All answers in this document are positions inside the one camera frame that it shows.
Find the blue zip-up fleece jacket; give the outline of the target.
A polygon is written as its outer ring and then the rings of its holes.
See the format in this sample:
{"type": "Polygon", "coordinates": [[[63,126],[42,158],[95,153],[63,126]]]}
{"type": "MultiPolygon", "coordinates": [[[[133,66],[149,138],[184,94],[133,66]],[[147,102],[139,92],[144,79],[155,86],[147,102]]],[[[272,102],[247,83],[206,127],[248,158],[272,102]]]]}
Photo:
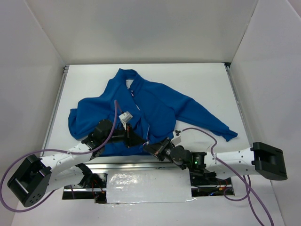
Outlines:
{"type": "Polygon", "coordinates": [[[204,128],[226,141],[238,135],[193,98],[165,84],[148,81],[135,70],[119,69],[100,96],[84,98],[77,108],[70,110],[71,136],[80,140],[91,133],[99,121],[114,120],[114,101],[132,114],[131,126],[150,144],[173,138],[176,121],[204,128]]]}

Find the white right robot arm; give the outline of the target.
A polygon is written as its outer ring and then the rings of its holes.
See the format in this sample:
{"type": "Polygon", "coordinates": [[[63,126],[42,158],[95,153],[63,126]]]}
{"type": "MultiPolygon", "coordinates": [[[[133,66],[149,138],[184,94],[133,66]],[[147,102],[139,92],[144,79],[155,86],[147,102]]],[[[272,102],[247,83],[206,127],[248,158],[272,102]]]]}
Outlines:
{"type": "Polygon", "coordinates": [[[240,151],[211,154],[189,151],[166,138],[157,144],[145,145],[143,149],[159,161],[167,160],[182,170],[188,169],[192,186],[214,185],[236,175],[287,180],[283,151],[262,142],[240,151]]]}

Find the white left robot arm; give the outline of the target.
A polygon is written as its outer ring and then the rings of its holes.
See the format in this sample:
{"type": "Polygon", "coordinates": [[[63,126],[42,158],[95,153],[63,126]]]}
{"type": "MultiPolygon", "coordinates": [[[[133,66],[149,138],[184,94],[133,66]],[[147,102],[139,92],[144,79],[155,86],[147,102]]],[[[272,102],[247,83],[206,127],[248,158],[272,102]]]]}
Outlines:
{"type": "Polygon", "coordinates": [[[31,154],[26,157],[8,180],[7,186],[24,207],[33,206],[45,194],[64,186],[103,189],[105,180],[85,164],[99,157],[106,144],[124,143],[125,147],[130,148],[144,142],[129,123],[116,129],[110,120],[101,120],[93,132],[65,153],[40,158],[31,154]]]}

